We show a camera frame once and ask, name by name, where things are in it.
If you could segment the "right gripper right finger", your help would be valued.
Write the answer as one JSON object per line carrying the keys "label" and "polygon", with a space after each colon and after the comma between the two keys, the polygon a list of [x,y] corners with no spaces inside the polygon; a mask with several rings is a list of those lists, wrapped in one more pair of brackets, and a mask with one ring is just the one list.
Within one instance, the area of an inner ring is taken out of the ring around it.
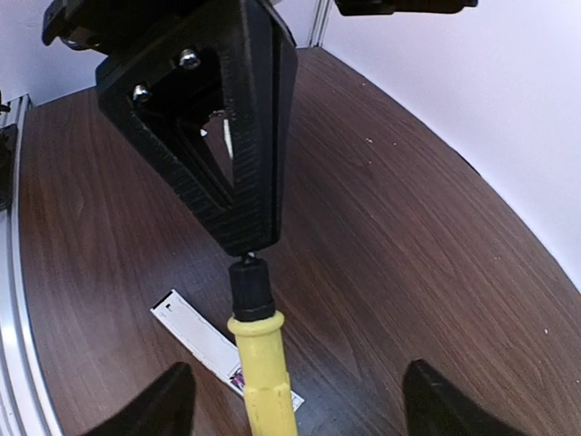
{"label": "right gripper right finger", "polygon": [[522,432],[482,409],[423,359],[403,378],[409,435],[513,435]]}

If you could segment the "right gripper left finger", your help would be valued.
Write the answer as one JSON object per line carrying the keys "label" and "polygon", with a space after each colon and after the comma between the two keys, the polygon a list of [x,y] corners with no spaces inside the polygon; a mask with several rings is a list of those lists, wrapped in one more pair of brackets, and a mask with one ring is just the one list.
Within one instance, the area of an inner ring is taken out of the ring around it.
{"label": "right gripper left finger", "polygon": [[85,435],[191,435],[194,404],[192,367],[176,362],[114,416]]}

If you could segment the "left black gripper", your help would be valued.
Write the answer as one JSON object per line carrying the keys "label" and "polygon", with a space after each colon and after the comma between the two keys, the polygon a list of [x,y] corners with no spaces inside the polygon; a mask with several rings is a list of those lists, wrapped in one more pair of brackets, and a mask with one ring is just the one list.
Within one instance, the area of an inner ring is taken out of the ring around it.
{"label": "left black gripper", "polygon": [[[272,244],[272,117],[257,97],[249,1],[52,1],[41,39],[111,55],[96,70],[100,109],[228,254]],[[184,28],[113,56],[141,39]]]}

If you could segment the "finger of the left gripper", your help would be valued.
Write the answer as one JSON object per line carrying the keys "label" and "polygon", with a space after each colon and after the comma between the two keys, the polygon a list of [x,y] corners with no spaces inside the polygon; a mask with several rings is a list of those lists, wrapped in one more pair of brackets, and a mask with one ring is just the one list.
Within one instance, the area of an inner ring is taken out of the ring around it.
{"label": "finger of the left gripper", "polygon": [[265,1],[226,7],[222,89],[233,149],[233,204],[221,219],[224,248],[267,248],[281,235],[286,138],[298,56]]}

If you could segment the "white remote control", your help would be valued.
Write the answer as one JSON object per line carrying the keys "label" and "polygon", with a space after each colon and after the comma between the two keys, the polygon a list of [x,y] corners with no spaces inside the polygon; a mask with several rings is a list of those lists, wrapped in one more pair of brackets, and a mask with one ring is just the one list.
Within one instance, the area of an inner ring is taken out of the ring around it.
{"label": "white remote control", "polygon": [[[244,379],[236,341],[227,339],[176,290],[171,290],[150,312],[197,361],[243,397]],[[296,412],[304,400],[291,392]]]}

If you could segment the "yellow handled screwdriver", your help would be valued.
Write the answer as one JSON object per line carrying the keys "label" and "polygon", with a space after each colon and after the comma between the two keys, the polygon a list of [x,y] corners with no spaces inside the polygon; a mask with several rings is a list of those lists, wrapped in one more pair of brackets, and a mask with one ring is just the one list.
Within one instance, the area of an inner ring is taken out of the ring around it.
{"label": "yellow handled screwdriver", "polygon": [[243,398],[253,435],[298,433],[281,329],[268,264],[247,253],[229,268],[234,335],[244,379]]}

